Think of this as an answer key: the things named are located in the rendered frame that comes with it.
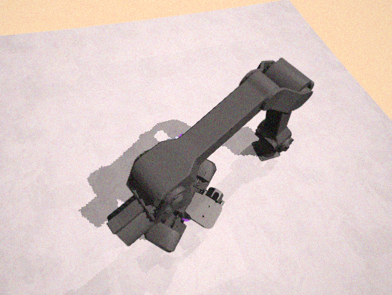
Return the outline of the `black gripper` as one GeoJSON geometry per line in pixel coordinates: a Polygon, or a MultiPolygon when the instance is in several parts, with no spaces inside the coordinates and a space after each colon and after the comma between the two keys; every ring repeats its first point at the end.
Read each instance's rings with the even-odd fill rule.
{"type": "Polygon", "coordinates": [[[199,188],[200,191],[207,189],[213,175],[215,174],[217,168],[216,165],[206,159],[199,167],[197,177],[192,185],[190,185],[190,197],[187,202],[176,208],[174,213],[166,219],[166,221],[161,221],[157,225],[155,224],[151,229],[144,233],[144,238],[154,245],[160,247],[166,252],[175,251],[177,244],[179,243],[183,233],[187,226],[184,224],[182,216],[178,213],[184,214],[188,205],[192,201],[192,197],[197,190],[195,187],[199,188]],[[178,214],[178,216],[177,216],[178,214]]]}

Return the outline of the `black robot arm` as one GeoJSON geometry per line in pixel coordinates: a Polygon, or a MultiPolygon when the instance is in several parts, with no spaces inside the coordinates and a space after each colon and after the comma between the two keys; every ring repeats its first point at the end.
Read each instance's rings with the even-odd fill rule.
{"type": "MultiPolygon", "coordinates": [[[[166,221],[190,197],[190,185],[200,165],[261,110],[265,119],[252,142],[260,161],[280,156],[294,139],[287,127],[292,111],[312,95],[314,82],[283,57],[262,61],[239,86],[177,139],[159,142],[140,154],[132,166],[127,186],[133,192],[107,216],[113,234],[130,247],[155,224],[166,221]]],[[[223,193],[199,188],[184,214],[211,229],[222,211],[223,193]]]]}

